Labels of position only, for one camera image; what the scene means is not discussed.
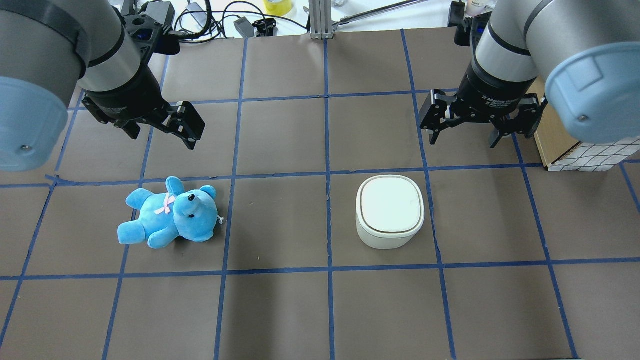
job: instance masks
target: white lid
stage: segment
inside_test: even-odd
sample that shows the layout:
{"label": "white lid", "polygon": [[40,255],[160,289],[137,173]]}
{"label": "white lid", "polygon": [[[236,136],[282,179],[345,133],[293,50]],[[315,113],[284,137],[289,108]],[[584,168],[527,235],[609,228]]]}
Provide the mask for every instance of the white lid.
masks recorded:
{"label": "white lid", "polygon": [[404,176],[376,176],[367,180],[362,187],[360,209],[362,220],[381,233],[405,233],[422,225],[422,194]]}

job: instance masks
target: black cable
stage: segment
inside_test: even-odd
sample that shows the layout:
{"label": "black cable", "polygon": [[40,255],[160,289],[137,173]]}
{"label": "black cable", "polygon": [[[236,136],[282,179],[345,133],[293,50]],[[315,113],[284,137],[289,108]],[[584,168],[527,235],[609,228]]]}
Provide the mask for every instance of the black cable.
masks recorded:
{"label": "black cable", "polygon": [[[226,19],[227,17],[237,17],[238,19],[240,19],[240,16],[238,16],[238,15],[227,15],[227,16],[225,16],[224,19]],[[215,36],[207,38],[205,40],[190,40],[190,41],[181,41],[181,42],[183,44],[204,44],[206,42],[210,42],[212,40],[216,40],[218,38],[218,36],[220,36],[221,34],[222,34],[222,32],[218,31],[218,33]]]}
{"label": "black cable", "polygon": [[229,8],[230,8],[233,4],[247,4],[247,5],[251,5],[251,6],[253,6],[254,8],[256,8],[256,9],[258,10],[258,12],[260,12],[260,14],[262,15],[262,20],[264,20],[264,21],[266,21],[266,20],[267,20],[267,18],[264,16],[264,13],[262,12],[262,9],[260,9],[260,8],[259,8],[258,6],[256,6],[255,4],[251,4],[251,3],[249,3],[248,1],[243,1],[243,0],[232,1],[232,2],[230,2],[230,3],[225,7],[225,9],[222,11],[222,19],[223,19],[223,20],[221,21],[221,24],[222,24],[222,28],[221,28],[221,30],[222,30],[222,36],[224,36],[225,38],[227,38],[227,32],[225,31],[225,21],[224,21],[224,18],[225,18],[225,15],[227,14],[227,10],[229,10]]}
{"label": "black cable", "polygon": [[[181,18],[182,18],[182,16],[184,16],[184,15],[189,15],[189,14],[192,14],[192,13],[204,13],[204,12],[205,12],[205,11],[203,11],[203,10],[202,10],[202,11],[200,11],[200,10],[199,10],[199,11],[194,11],[194,12],[183,12],[182,14],[180,14],[180,15],[178,16],[178,19],[176,19],[176,23],[178,23],[178,21],[180,21],[180,19],[181,19]],[[250,14],[254,14],[254,15],[263,15],[263,14],[261,14],[261,13],[257,13],[257,12],[247,12],[247,11],[233,11],[233,12],[229,12],[229,13],[250,13]],[[291,23],[293,23],[293,24],[295,24],[295,25],[297,25],[297,26],[299,26],[299,27],[303,28],[304,30],[307,30],[307,27],[306,27],[306,26],[304,26],[304,25],[300,24],[299,22],[297,22],[297,21],[295,21],[295,20],[289,19],[289,18],[287,18],[287,17],[276,16],[276,15],[268,15],[268,16],[269,16],[269,17],[274,17],[274,18],[277,18],[277,19],[282,19],[282,20],[289,21],[289,22],[291,22]]]}
{"label": "black cable", "polygon": [[207,21],[205,22],[205,25],[202,27],[200,31],[198,31],[195,34],[185,34],[184,36],[181,36],[180,37],[181,40],[198,39],[202,37],[202,35],[205,35],[207,31],[211,30],[211,22],[213,21],[213,14],[211,12],[211,1],[204,0],[204,3],[205,3],[205,7],[207,8],[206,11],[204,11],[205,13],[207,13]]}
{"label": "black cable", "polygon": [[[187,13],[191,13],[191,12],[188,12],[187,10],[185,10],[180,14],[180,16],[178,16],[178,19],[176,19],[176,21],[175,21],[174,28],[176,30],[178,30],[178,31],[184,31],[184,32],[189,33],[189,34],[195,34],[193,31],[185,29],[184,26],[182,25],[182,17],[184,15],[186,15]],[[220,31],[221,25],[220,25],[220,22],[218,22],[216,20],[216,18],[213,17],[212,13],[209,13],[209,12],[205,12],[205,13],[207,13],[207,17],[209,17],[209,16],[211,17],[211,25],[209,26],[208,32],[205,31],[204,35],[212,35],[212,38],[211,38],[211,40],[212,40],[212,39],[217,38],[218,36],[220,36],[220,34],[221,34],[221,31]],[[213,35],[213,31],[216,30],[216,29],[218,30],[218,33]],[[190,40],[179,40],[179,41],[181,43],[183,43],[183,44],[194,43],[194,41],[190,41]]]}

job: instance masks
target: metal rod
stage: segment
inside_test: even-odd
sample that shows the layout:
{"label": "metal rod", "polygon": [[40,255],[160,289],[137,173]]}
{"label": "metal rod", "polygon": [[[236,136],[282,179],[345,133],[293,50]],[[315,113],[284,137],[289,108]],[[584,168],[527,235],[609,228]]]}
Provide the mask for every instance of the metal rod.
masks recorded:
{"label": "metal rod", "polygon": [[366,19],[374,15],[390,12],[391,10],[404,8],[405,6],[410,6],[413,4],[423,3],[425,1],[429,1],[429,0],[406,0],[406,1],[401,1],[400,3],[391,4],[391,5],[383,6],[381,8],[369,10],[368,12],[358,13],[356,15],[343,17],[342,19],[340,19],[340,21],[333,23],[333,30],[335,31],[340,25],[346,25],[353,21]]}

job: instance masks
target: blue teddy bear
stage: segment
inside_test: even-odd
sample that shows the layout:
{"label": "blue teddy bear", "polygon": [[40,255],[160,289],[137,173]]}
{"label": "blue teddy bear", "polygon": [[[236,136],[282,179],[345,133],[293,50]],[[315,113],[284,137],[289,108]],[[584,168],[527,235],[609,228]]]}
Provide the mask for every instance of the blue teddy bear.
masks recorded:
{"label": "blue teddy bear", "polygon": [[182,181],[174,176],[167,178],[166,189],[164,194],[137,189],[127,197],[127,205],[139,210],[140,217],[118,227],[121,244],[147,240],[150,248],[160,249],[178,236],[197,243],[211,239],[216,222],[222,219],[214,201],[216,189],[206,185],[185,192]]}

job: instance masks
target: cardboard box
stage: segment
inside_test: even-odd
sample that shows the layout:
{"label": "cardboard box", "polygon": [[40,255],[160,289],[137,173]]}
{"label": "cardboard box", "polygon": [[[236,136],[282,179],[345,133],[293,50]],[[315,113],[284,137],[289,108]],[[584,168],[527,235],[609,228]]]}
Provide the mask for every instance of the cardboard box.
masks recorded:
{"label": "cardboard box", "polygon": [[[538,78],[530,92],[542,100],[545,84]],[[573,138],[562,125],[560,116],[549,104],[534,135],[542,164],[548,171],[606,171],[640,150],[640,138],[616,143],[583,143]]]}

